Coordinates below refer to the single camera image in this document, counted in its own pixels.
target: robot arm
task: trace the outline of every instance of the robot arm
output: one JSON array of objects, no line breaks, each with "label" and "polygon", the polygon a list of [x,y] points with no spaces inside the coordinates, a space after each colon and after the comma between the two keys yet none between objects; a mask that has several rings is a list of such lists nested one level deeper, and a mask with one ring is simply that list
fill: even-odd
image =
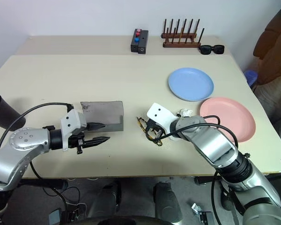
[{"label": "robot arm", "polygon": [[84,130],[104,126],[100,123],[87,124],[84,115],[72,109],[61,119],[61,129],[55,129],[54,126],[43,129],[26,127],[13,132],[7,144],[0,149],[0,217],[33,158],[50,149],[77,148],[77,154],[81,154],[82,148],[96,146],[109,139],[96,137],[86,141]]},{"label": "robot arm", "polygon": [[[147,116],[165,133],[178,131],[192,124],[204,124],[200,116],[176,117],[154,103]],[[244,215],[245,225],[281,224],[281,200],[272,184],[220,130],[201,126],[173,135],[173,140],[193,143],[200,155],[222,176],[237,210]]]}]

